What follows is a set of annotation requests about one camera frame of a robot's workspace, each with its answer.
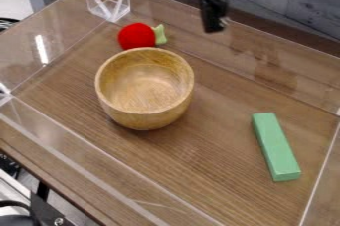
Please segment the red plush fruit green leaf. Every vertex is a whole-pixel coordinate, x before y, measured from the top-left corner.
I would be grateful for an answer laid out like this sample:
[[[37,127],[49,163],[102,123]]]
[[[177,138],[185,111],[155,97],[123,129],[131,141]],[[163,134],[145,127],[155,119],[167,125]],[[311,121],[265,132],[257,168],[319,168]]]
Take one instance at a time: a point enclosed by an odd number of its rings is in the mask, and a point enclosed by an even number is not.
[[[155,27],[145,23],[133,23],[125,26],[118,33],[118,43],[123,50],[142,47],[154,47],[167,42],[165,26]]]

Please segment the wooden bowl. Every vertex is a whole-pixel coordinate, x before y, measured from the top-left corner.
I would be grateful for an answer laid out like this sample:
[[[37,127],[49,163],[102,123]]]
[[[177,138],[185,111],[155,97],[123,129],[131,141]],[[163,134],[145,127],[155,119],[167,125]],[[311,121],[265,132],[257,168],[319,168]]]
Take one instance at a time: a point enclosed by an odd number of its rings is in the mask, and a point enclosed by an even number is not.
[[[106,115],[135,130],[162,128],[182,116],[193,83],[193,70],[183,57],[151,47],[118,52],[101,64],[94,77]]]

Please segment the green rectangular block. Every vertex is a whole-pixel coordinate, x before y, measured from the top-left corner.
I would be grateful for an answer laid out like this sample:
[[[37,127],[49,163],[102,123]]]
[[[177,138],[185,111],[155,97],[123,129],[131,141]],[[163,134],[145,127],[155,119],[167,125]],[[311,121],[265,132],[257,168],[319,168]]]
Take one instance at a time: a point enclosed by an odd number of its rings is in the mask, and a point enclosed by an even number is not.
[[[257,142],[274,182],[295,180],[301,169],[274,113],[254,113],[250,117]]]

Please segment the clear acrylic corner bracket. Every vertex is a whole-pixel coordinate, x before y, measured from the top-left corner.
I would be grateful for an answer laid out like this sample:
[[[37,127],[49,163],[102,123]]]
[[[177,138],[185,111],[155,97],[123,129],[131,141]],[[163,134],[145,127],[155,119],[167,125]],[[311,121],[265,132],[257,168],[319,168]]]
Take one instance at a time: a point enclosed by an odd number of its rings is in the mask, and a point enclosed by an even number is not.
[[[130,0],[86,0],[89,12],[111,23],[117,23],[131,10]]]

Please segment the clear acrylic tray wall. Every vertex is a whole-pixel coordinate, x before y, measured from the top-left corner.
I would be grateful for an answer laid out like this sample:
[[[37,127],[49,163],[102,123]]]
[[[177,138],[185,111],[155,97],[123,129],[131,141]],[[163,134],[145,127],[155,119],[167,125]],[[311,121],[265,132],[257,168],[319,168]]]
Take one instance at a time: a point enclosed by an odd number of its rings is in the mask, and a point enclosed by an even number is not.
[[[0,151],[103,226],[221,226],[63,124],[2,91]]]

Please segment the black metal bracket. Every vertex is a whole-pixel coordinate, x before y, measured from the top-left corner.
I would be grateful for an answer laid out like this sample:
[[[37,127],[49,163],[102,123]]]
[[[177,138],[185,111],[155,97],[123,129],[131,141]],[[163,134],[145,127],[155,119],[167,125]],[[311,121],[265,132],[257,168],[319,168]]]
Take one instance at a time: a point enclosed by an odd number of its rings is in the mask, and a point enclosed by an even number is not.
[[[34,193],[30,194],[30,207],[41,226],[75,226]]]

